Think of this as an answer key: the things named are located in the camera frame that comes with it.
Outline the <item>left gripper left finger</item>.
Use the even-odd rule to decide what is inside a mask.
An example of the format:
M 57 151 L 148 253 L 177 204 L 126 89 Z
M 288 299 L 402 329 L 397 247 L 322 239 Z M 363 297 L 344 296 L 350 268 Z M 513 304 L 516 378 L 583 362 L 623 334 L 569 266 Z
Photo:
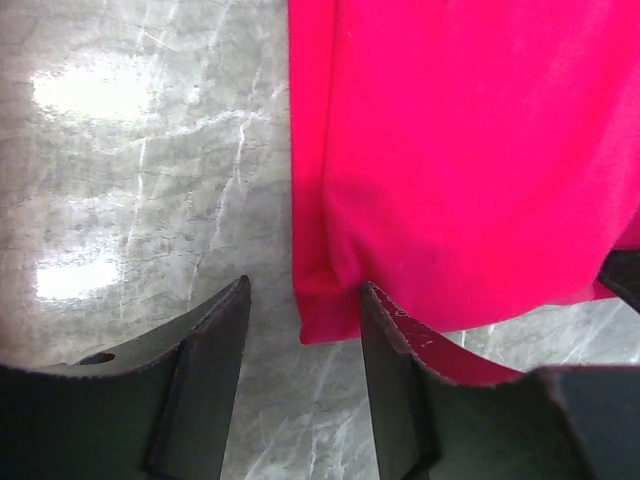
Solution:
M 74 364 L 1 369 L 5 479 L 217 479 L 250 316 L 241 277 Z

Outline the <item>pink red t-shirt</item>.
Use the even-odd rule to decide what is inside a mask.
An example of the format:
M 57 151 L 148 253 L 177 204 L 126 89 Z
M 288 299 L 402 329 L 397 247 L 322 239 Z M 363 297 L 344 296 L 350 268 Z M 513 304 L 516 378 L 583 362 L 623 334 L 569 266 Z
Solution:
M 305 344 L 372 282 L 439 332 L 610 297 L 639 244 L 635 1 L 292 1 Z

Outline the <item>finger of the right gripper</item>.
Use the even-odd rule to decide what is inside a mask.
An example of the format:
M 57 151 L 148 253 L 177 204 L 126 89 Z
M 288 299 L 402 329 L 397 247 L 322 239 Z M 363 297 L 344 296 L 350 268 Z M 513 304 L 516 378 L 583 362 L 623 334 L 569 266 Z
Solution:
M 640 313 L 640 251 L 616 250 L 604 260 L 598 281 Z

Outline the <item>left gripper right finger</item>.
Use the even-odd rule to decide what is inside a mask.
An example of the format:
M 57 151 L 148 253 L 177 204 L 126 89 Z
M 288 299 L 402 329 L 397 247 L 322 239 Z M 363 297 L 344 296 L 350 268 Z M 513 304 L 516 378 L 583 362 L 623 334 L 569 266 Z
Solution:
M 635 479 L 639 370 L 519 372 L 417 321 L 374 284 L 361 341 L 384 479 Z

